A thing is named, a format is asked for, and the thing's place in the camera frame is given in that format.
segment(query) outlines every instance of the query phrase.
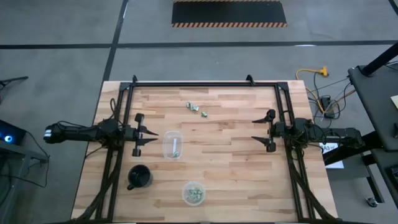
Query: black mug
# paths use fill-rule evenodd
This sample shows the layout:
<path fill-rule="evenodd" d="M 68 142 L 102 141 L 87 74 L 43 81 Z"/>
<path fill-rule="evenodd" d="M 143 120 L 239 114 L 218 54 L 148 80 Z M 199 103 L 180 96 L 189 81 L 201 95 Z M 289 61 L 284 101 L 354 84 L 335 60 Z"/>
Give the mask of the black mug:
<path fill-rule="evenodd" d="M 152 183 L 153 176 L 148 167 L 144 165 L 136 165 L 131 168 L 127 177 L 129 180 L 128 190 L 136 187 L 148 187 Z"/>

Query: black-and-orange striped mat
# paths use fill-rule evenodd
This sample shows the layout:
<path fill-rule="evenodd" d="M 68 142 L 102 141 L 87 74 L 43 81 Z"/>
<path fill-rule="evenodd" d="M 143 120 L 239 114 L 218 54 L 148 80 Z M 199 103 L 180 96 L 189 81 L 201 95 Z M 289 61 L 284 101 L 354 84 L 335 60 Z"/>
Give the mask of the black-and-orange striped mat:
<path fill-rule="evenodd" d="M 175 0 L 172 27 L 287 27 L 273 0 Z"/>

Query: concrete floor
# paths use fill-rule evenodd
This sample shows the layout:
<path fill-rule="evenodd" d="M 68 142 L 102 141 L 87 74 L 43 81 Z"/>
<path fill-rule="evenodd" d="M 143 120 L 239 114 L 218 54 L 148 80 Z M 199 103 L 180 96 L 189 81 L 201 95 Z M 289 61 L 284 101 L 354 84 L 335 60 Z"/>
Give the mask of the concrete floor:
<path fill-rule="evenodd" d="M 5 0 L 0 2 L 0 45 L 111 43 L 122 0 Z M 286 29 L 172 29 L 172 0 L 130 0 L 120 43 L 396 40 L 398 15 L 387 0 L 282 0 Z M 330 76 L 317 85 L 341 80 L 347 69 L 368 63 L 388 45 L 323 47 L 220 47 L 118 49 L 110 80 L 290 80 L 300 68 L 327 66 Z M 86 144 L 49 145 L 44 128 L 59 120 L 90 125 L 109 49 L 0 50 L 1 79 L 28 75 L 1 92 L 0 119 L 29 130 L 51 155 L 45 189 L 24 184 L 10 223 L 68 220 Z M 313 88 L 312 74 L 300 75 Z M 347 84 L 325 88 L 337 95 Z M 373 130 L 356 94 L 332 127 L 352 126 L 363 134 Z M 366 179 L 331 180 L 339 217 L 344 220 L 396 223 L 398 210 L 376 167 L 372 167 L 386 200 L 377 208 Z M 29 178 L 44 181 L 44 168 L 32 168 Z"/>

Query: plastic bowl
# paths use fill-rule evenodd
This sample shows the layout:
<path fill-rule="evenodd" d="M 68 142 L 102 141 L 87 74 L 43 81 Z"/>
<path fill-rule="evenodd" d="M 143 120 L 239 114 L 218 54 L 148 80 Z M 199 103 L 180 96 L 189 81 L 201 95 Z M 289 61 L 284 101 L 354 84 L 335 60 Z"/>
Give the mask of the plastic bowl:
<path fill-rule="evenodd" d="M 205 197 L 205 186 L 197 181 L 188 182 L 182 189 L 182 199 L 187 205 L 198 206 L 205 200 Z"/>
<path fill-rule="evenodd" d="M 163 138 L 163 155 L 166 159 L 179 159 L 182 155 L 182 134 L 167 131 Z"/>

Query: wooden tabletop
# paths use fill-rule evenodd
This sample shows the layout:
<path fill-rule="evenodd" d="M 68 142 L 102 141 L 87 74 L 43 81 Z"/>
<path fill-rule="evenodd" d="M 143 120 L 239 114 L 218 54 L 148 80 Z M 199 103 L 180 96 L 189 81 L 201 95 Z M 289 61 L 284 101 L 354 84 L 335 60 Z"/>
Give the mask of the wooden tabletop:
<path fill-rule="evenodd" d="M 109 101 L 118 97 L 119 83 L 104 82 L 95 123 L 110 116 Z M 288 83 L 295 117 L 311 119 L 303 81 Z M 186 108 L 188 101 L 200 111 Z M 135 114 L 144 113 L 144 125 L 159 134 L 159 140 L 142 147 L 141 157 L 132 157 L 134 143 L 126 143 L 114 222 L 297 221 L 283 142 L 276 139 L 276 152 L 267 153 L 251 139 L 267 136 L 268 124 L 251 121 L 263 118 L 271 108 L 277 106 L 274 89 L 269 87 L 135 88 L 129 124 L 135 127 Z M 208 117 L 201 117 L 201 111 Z M 177 161 L 165 159 L 162 152 L 164 134 L 171 130 L 183 134 L 182 156 Z M 99 146 L 90 143 L 87 153 Z M 98 193 L 105 157 L 106 149 L 101 149 L 86 159 L 72 218 L 81 215 Z M 320 150 L 306 148 L 304 160 L 311 190 L 336 217 Z M 154 180 L 148 188 L 128 191 L 127 173 L 137 164 L 148 166 Z M 191 180 L 206 189 L 205 201 L 197 207 L 182 199 L 182 188 Z M 302 192 L 300 198 L 306 211 Z"/>

